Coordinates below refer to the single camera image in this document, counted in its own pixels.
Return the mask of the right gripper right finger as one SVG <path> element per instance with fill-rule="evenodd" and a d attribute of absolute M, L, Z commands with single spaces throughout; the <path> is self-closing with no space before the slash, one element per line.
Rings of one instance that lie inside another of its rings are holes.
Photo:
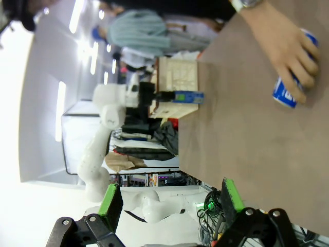
<path fill-rule="evenodd" d="M 223 179 L 220 200 L 227 228 L 215 246 L 243 246 L 247 239 L 257 239 L 263 246 L 299 245 L 285 210 L 246 207 L 232 179 Z"/>

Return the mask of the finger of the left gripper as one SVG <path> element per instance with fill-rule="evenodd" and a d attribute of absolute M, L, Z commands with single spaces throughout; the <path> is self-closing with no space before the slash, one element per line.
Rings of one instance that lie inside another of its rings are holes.
<path fill-rule="evenodd" d="M 159 102 L 185 102 L 186 96 L 183 93 L 178 91 L 170 91 L 170 92 L 159 92 L 158 93 L 158 101 Z"/>

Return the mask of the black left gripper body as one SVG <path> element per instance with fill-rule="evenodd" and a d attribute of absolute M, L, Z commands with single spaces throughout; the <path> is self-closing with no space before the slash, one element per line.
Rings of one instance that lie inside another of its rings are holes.
<path fill-rule="evenodd" d="M 139 94 L 138 94 L 138 107 L 149 107 L 155 100 L 156 96 L 156 84 L 151 82 L 140 82 L 139 83 Z"/>

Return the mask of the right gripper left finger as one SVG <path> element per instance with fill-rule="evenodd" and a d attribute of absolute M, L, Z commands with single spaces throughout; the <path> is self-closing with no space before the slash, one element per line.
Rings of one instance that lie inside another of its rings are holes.
<path fill-rule="evenodd" d="M 116 235 L 123 208 L 120 186 L 111 184 L 97 213 L 75 221 L 70 217 L 59 218 L 47 241 L 47 246 L 124 246 Z"/>

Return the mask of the person left hand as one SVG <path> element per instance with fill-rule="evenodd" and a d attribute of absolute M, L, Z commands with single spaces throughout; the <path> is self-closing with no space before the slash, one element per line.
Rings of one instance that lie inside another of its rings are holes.
<path fill-rule="evenodd" d="M 268 56 L 286 89 L 299 103 L 306 102 L 305 88 L 315 84 L 319 49 L 310 38 L 269 1 L 240 1 L 238 13 L 250 27 L 255 39 Z"/>

